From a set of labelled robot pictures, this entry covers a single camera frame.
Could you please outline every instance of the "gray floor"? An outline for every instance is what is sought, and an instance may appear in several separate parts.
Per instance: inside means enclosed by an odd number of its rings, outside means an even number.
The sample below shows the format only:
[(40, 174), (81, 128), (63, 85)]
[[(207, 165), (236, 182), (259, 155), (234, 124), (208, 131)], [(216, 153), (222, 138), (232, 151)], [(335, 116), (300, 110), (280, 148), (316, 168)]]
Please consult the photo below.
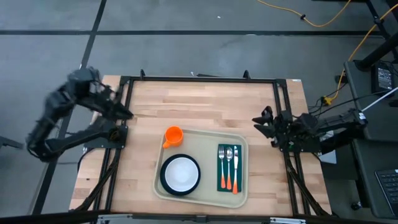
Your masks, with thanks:
[[(326, 22), (344, 2), (311, 0), (275, 1), (305, 13), (317, 24)], [(381, 15), (388, 10), (374, 1)], [(91, 30), (100, 0), (13, 0), (0, 1), (1, 29)], [(393, 17), (386, 19), (390, 32), (398, 30)], [(321, 30), (368, 30), (372, 17), (364, 3), (352, 3), (334, 23)], [(318, 30), (289, 12), (264, 6), (255, 0), (108, 0), (99, 30)], [(46, 94), (78, 69), (88, 41), (87, 35), (0, 35), (0, 135), (23, 142), (40, 116)], [(362, 37), (309, 36), (97, 36), (88, 64), (102, 74), (190, 76), (193, 73), (240, 77), (302, 79), (308, 105), (336, 88), (339, 75)], [(363, 58), (379, 44), (370, 37), (355, 58)], [(338, 102), (350, 99), (341, 91)], [(339, 113), (349, 105), (337, 108)], [(70, 131), (83, 129), (91, 113), (77, 108)], [(81, 147), (59, 160), (77, 162)], [(3, 147), (0, 152), (0, 217), (30, 212), (44, 164), (28, 155)], [(68, 210), (76, 178), (76, 164), (60, 164), (55, 171), (45, 213)], [(368, 209), (352, 211), (358, 199), (353, 182), (326, 180), (332, 209), (341, 217), (375, 220)], [(154, 223), (154, 221), (135, 221)], [(121, 220), (115, 223), (127, 223)]]

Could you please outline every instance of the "butcher block tabletop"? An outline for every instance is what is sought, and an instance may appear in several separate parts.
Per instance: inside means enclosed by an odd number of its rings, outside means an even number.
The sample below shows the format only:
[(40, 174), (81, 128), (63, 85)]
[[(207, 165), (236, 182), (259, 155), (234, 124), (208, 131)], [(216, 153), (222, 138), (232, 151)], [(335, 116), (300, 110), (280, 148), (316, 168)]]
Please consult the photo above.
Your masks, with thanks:
[[(106, 75), (103, 83), (114, 89), (120, 76)], [(307, 112), (300, 80), (286, 80), (294, 115)], [(282, 153), (271, 140), (256, 130), (252, 118), (267, 106), (274, 111), (272, 84), (135, 81), (126, 147), (121, 151), (114, 186), (112, 212), (291, 216), (287, 175)], [(249, 144), (248, 200), (240, 208), (177, 202), (158, 198), (152, 185), (161, 138), (169, 126), (240, 134)], [(81, 162), (70, 208), (76, 208), (98, 182), (104, 149), (95, 149)], [(309, 153), (301, 153), (305, 184), (324, 210), (331, 213), (322, 169)], [(300, 191), (296, 188), (298, 209), (303, 213)], [(104, 208), (106, 185), (100, 208)]]

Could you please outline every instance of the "yellow cable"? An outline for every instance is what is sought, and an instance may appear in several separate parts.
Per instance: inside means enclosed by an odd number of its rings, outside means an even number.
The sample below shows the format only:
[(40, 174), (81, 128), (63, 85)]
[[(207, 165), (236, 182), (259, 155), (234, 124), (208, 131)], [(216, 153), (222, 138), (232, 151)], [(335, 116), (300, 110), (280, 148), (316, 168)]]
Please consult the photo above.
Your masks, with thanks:
[[(393, 6), (392, 8), (390, 8), (386, 13), (384, 13), (384, 15), (382, 17), (380, 17), (380, 20), (384, 19), (391, 11), (393, 11), (396, 7), (398, 7), (398, 4), (396, 4), (395, 6)], [(376, 28), (376, 25), (373, 25), (372, 28), (368, 31), (368, 33), (363, 37), (362, 41), (358, 44), (358, 46), (355, 48), (354, 52), (351, 54), (351, 56), (349, 56), (348, 61), (352, 60), (355, 53), (358, 51), (358, 49), (362, 46), (362, 44), (365, 42), (365, 40), (368, 38), (369, 34)], [(340, 88), (341, 85), (341, 80), (343, 79), (344, 76), (344, 70), (341, 72), (340, 75), (340, 79), (338, 80), (338, 84), (337, 84), (337, 91), (336, 94), (334, 95), (334, 97), (326, 97), (326, 101), (327, 102), (332, 102), (334, 99), (337, 98), (338, 96), (338, 89)]]
[[(284, 8), (284, 7), (280, 7), (280, 6), (274, 6), (274, 5), (271, 5), (271, 4), (269, 4), (269, 3), (263, 2), (263, 1), (261, 1), (261, 0), (256, 0), (256, 1), (259, 2), (259, 3), (265, 4), (266, 6), (269, 6), (269, 7), (273, 7), (273, 8), (276, 8), (276, 9), (281, 9), (281, 10), (293, 12), (294, 14), (296, 14), (296, 15), (298, 15), (298, 16), (300, 16), (300, 17), (303, 16), (303, 14), (301, 14), (301, 13), (299, 13), (299, 12), (293, 10), (293, 9), (288, 9), (288, 8)], [(348, 2), (347, 2), (347, 3), (345, 4), (345, 6), (340, 10), (340, 12), (338, 12), (338, 13), (334, 16), (334, 18), (332, 18), (329, 22), (327, 22), (327, 23), (325, 23), (325, 24), (322, 24), (322, 25), (313, 24), (313, 23), (312, 23), (311, 21), (309, 21), (306, 17), (304, 17), (304, 21), (307, 22), (307, 23), (309, 23), (311, 26), (314, 26), (314, 27), (325, 27), (325, 26), (329, 25), (331, 22), (333, 22), (338, 16), (340, 16), (340, 14), (346, 9), (346, 7), (348, 6), (348, 4), (349, 4), (351, 1), (352, 1), (352, 0), (348, 0)]]

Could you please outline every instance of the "tray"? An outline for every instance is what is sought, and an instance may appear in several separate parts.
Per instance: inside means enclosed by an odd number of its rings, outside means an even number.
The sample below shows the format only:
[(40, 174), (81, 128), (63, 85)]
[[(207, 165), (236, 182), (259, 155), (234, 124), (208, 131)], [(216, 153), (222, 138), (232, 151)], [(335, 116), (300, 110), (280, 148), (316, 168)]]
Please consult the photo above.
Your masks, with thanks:
[[(163, 149), (165, 142), (163, 136), (160, 145), (159, 158), (156, 163), (154, 192), (163, 199), (176, 200), (180, 202), (200, 203), (204, 205), (214, 205), (227, 208), (238, 208), (248, 199), (248, 159), (249, 148), (246, 140), (238, 134), (219, 133), (214, 131), (200, 131), (183, 129), (184, 139), (179, 147)], [(234, 195), (230, 192), (219, 192), (216, 188), (217, 183), (217, 157), (215, 156), (218, 144), (240, 144), (242, 146), (242, 165), (243, 179), (242, 192)], [(160, 183), (159, 174), (162, 164), (170, 156), (175, 154), (187, 154), (192, 156), (199, 164), (201, 179), (198, 187), (190, 194), (178, 197), (170, 195), (165, 191)]]

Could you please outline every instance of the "orange mug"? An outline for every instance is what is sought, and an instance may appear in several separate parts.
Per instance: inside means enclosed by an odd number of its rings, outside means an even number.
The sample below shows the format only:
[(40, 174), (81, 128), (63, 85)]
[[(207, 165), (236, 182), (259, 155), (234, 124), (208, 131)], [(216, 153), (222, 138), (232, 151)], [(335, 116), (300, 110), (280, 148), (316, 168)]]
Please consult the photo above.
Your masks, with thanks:
[(181, 128), (178, 126), (171, 126), (167, 128), (165, 138), (166, 142), (163, 144), (163, 148), (167, 149), (170, 146), (180, 146), (183, 139)]

